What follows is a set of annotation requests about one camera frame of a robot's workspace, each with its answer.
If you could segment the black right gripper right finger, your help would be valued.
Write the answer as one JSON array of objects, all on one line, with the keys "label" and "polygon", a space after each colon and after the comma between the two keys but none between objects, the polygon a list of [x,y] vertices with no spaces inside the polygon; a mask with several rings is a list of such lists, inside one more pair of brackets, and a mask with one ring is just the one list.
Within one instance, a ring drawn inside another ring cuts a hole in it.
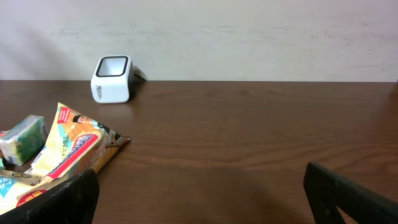
[{"label": "black right gripper right finger", "polygon": [[307,164],[303,187],[316,223],[344,223],[342,210],[358,223],[397,224],[397,202],[315,162]]}]

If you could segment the yellow snack bag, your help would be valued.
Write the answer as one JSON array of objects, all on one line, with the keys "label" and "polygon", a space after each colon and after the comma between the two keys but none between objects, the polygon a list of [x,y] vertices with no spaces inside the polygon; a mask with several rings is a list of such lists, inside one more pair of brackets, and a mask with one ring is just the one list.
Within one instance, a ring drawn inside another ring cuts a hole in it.
[{"label": "yellow snack bag", "polygon": [[25,172],[1,171],[1,213],[34,190],[48,190],[93,169],[98,172],[130,138],[59,103],[47,140]]}]

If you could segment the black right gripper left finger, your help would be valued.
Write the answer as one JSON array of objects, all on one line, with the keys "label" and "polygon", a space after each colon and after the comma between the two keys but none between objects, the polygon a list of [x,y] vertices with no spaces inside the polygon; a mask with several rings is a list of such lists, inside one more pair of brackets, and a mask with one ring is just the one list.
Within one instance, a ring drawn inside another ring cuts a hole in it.
[{"label": "black right gripper left finger", "polygon": [[23,195],[16,208],[1,215],[1,223],[91,224],[99,194],[96,173],[89,169],[48,190]]}]

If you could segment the light blue tissue pack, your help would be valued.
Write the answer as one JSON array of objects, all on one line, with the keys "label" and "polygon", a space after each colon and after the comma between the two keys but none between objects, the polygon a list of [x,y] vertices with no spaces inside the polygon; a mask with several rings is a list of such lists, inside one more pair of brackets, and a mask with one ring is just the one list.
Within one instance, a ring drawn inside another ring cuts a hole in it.
[{"label": "light blue tissue pack", "polygon": [[21,166],[45,144],[43,116],[30,115],[8,131],[1,132],[1,152],[8,163]]}]

